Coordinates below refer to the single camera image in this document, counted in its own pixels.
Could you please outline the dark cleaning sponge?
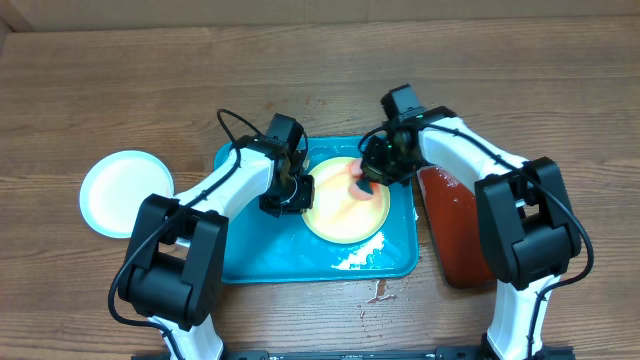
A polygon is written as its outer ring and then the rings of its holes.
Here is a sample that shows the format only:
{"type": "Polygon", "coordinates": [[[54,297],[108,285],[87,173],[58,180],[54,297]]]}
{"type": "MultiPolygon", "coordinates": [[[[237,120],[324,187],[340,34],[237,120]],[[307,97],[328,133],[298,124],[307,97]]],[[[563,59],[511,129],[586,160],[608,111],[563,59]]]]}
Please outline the dark cleaning sponge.
{"type": "Polygon", "coordinates": [[[362,159],[357,158],[349,165],[349,173],[353,178],[353,183],[349,186],[349,193],[357,200],[368,201],[373,198],[373,190],[370,182],[364,177],[361,169],[362,159]]]}

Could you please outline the yellow plate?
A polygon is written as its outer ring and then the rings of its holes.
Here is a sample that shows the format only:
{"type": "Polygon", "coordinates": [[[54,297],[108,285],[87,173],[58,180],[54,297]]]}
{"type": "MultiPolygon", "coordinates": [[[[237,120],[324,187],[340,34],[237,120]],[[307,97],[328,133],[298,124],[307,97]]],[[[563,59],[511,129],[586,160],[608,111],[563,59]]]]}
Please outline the yellow plate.
{"type": "Polygon", "coordinates": [[[353,244],[374,235],[385,223],[391,207],[387,186],[371,183],[372,194],[364,196],[356,181],[361,160],[335,157],[316,165],[312,208],[303,214],[308,228],[320,238],[336,244],[353,244]]]}

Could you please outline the light blue plate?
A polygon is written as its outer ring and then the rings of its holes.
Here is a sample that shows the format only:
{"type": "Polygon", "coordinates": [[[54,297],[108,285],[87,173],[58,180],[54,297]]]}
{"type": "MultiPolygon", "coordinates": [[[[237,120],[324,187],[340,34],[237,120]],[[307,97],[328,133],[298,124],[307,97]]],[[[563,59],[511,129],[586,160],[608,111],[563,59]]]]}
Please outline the light blue plate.
{"type": "Polygon", "coordinates": [[[79,192],[79,207],[97,233],[129,238],[141,203],[151,194],[172,197],[169,169],[152,154],[125,150],[108,155],[86,174],[79,192]]]}

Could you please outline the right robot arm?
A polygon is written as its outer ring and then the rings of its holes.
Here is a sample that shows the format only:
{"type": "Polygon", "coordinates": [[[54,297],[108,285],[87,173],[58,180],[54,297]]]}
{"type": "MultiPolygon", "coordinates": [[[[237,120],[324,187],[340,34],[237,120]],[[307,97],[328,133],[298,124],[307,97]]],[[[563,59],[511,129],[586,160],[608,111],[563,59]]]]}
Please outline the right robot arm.
{"type": "Polygon", "coordinates": [[[548,157],[510,154],[467,127],[447,107],[425,108],[408,84],[381,99],[386,115],[359,142],[358,192],[406,183],[436,165],[475,197],[482,255],[497,279],[496,303],[478,359],[572,359],[569,347],[543,344],[541,330],[553,290],[572,284],[569,262],[593,247],[574,215],[561,171],[548,157]]]}

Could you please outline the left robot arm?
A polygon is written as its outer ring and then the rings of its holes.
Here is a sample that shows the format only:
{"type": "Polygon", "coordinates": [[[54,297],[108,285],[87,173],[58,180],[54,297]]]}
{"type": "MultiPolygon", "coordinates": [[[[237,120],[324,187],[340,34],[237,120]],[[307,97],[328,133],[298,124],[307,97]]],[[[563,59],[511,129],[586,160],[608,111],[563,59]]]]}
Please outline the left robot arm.
{"type": "Polygon", "coordinates": [[[222,166],[173,198],[140,205],[124,263],[107,297],[114,320],[160,332],[165,359],[219,359],[211,309],[221,289],[228,228],[253,200],[274,217],[310,209],[314,180],[303,172],[303,126],[275,115],[265,132],[233,138],[222,166]]]}

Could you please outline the teal plastic tray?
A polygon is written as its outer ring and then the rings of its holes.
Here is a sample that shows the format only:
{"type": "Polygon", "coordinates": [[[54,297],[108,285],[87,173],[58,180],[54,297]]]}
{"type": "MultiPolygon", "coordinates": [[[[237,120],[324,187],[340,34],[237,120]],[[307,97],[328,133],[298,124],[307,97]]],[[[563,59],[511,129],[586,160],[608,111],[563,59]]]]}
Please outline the teal plastic tray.
{"type": "MultiPolygon", "coordinates": [[[[356,137],[312,138],[310,171],[335,157],[357,158],[356,137]]],[[[418,236],[413,191],[393,184],[389,215],[371,237],[336,244],[315,235],[302,215],[279,218],[266,214],[253,200],[229,227],[223,280],[228,284],[280,283],[401,277],[418,262],[418,236]]]]}

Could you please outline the black tray with red water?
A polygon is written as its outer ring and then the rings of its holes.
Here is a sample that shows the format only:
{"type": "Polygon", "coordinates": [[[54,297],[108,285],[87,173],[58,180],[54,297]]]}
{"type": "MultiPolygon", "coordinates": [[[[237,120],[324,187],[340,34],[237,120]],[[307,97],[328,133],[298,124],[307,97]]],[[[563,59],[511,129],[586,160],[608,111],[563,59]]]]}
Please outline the black tray with red water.
{"type": "Polygon", "coordinates": [[[482,254],[473,193],[438,166],[422,168],[417,179],[446,283],[468,289],[493,282],[495,276],[482,254]]]}

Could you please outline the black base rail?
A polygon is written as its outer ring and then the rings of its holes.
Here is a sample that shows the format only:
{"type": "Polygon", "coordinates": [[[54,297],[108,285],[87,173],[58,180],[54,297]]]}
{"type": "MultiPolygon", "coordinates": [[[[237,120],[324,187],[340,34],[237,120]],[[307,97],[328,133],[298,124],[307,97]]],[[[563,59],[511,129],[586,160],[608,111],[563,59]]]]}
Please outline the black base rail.
{"type": "MultiPolygon", "coordinates": [[[[168,352],[133,355],[132,360],[168,360],[168,352]]],[[[480,346],[440,346],[424,351],[375,351],[375,352],[288,352],[269,353],[261,351],[223,351],[223,360],[475,360],[494,359],[482,354],[480,346]]],[[[534,355],[533,359],[575,360],[572,347],[547,347],[534,355]]]]}

